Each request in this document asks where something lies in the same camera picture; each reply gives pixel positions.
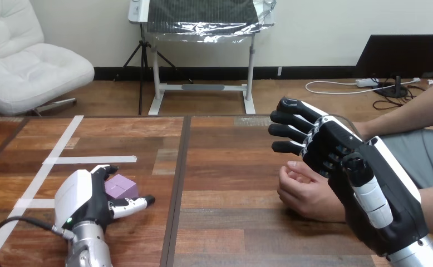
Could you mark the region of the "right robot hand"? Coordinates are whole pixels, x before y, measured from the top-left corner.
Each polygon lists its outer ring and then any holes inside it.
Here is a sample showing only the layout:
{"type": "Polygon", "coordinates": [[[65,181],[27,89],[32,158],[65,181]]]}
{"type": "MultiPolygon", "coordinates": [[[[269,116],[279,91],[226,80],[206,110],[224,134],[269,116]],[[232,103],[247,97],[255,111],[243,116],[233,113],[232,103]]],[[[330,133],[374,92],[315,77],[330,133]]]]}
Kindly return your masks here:
{"type": "Polygon", "coordinates": [[[423,242],[429,230],[418,188],[383,141],[364,142],[334,115],[282,98],[270,114],[278,153],[292,153],[325,177],[355,236],[379,256],[423,242]]]}

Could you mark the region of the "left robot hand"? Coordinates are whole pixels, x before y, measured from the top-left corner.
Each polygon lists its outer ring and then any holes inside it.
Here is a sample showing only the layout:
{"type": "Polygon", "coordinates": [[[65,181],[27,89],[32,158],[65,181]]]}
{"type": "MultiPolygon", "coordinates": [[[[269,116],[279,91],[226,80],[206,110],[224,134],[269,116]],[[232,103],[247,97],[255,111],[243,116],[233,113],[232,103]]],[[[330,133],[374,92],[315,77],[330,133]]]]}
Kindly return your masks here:
{"type": "Polygon", "coordinates": [[[83,221],[92,221],[103,230],[115,219],[145,210],[155,197],[109,199],[105,181],[119,169],[116,165],[97,165],[91,171],[79,169],[60,186],[54,198],[55,225],[67,230],[83,221]]]}

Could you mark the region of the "person's hand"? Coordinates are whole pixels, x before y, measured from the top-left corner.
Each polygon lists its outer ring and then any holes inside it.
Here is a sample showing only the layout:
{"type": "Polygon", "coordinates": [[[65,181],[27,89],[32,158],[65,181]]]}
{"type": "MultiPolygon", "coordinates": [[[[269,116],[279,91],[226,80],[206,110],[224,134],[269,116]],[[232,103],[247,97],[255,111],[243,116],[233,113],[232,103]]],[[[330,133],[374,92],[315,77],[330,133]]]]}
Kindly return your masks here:
{"type": "Polygon", "coordinates": [[[277,193],[291,210],[307,219],[345,222],[345,209],[328,185],[328,179],[302,161],[288,161],[279,170],[277,193]]]}

